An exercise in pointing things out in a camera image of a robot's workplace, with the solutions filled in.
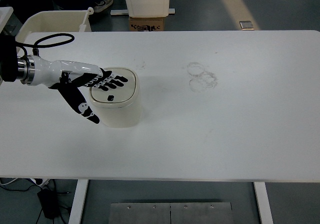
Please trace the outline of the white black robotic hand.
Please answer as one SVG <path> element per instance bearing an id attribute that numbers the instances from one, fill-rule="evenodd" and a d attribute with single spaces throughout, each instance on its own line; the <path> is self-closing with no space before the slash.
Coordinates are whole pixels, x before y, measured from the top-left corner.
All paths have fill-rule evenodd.
<path id="1" fill-rule="evenodd" d="M 33 56 L 33 60 L 35 73 L 31 84 L 44 84 L 58 90 L 77 114 L 95 124 L 100 119 L 93 113 L 79 87 L 97 88 L 106 92 L 123 87 L 128 82 L 126 77 L 97 65 L 64 60 L 50 62 L 36 56 Z"/>

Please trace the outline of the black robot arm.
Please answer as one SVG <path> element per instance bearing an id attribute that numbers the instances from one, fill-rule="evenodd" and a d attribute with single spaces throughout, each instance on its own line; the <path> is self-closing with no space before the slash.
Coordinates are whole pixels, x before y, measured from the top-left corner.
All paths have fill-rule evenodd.
<path id="1" fill-rule="evenodd" d="M 27 44 L 17 42 L 14 36 L 0 36 L 0 76 L 5 82 L 20 80 L 31 84 L 35 76 L 32 57 L 27 55 Z"/>

